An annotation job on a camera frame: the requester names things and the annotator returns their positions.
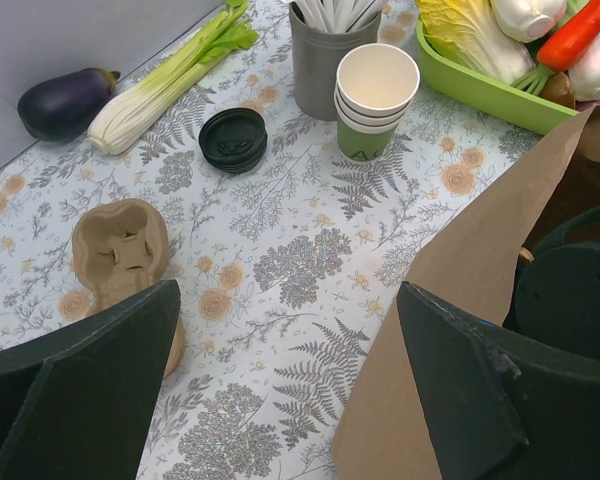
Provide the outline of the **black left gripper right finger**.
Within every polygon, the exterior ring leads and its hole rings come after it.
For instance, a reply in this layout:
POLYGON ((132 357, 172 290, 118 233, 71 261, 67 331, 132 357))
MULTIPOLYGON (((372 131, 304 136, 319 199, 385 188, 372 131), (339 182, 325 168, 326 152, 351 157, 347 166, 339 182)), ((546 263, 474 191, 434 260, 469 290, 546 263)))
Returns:
POLYGON ((409 282, 397 307, 443 478, 600 479, 600 361, 409 282))

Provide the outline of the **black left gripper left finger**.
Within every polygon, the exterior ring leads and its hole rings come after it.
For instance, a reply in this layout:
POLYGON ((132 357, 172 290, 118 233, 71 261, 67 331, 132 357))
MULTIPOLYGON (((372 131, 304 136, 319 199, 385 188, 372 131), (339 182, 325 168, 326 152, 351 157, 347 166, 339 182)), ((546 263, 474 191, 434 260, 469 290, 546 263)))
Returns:
POLYGON ((133 479, 180 310, 163 280, 0 351, 0 479, 133 479))

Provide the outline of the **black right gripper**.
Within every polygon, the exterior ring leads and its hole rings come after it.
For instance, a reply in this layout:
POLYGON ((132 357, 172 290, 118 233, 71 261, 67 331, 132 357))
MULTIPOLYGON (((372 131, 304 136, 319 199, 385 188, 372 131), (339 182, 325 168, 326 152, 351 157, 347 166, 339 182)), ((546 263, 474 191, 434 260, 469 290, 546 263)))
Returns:
POLYGON ((562 223, 516 268, 504 327, 600 360, 600 205, 562 223))

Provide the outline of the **brown paper bag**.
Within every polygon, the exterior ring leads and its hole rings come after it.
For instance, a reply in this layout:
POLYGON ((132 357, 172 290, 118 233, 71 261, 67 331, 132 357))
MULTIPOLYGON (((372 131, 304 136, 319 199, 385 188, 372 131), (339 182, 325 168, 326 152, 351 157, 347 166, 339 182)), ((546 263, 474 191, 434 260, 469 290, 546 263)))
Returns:
MULTIPOLYGON (((404 282, 505 328, 516 268, 556 227, 599 205, 594 107, 555 127, 480 194, 418 253, 404 282)), ((333 440, 342 479, 445 479, 404 344, 398 293, 333 440)))

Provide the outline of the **brown cardboard cup carrier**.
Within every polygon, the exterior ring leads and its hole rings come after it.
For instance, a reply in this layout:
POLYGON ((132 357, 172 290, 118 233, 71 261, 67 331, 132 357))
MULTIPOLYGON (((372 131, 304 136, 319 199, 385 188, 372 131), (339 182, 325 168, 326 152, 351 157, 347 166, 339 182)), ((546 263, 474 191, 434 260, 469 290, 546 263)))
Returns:
POLYGON ((74 271, 100 313, 162 279, 170 262, 166 223, 148 202, 129 198, 86 212, 72 234, 74 271))

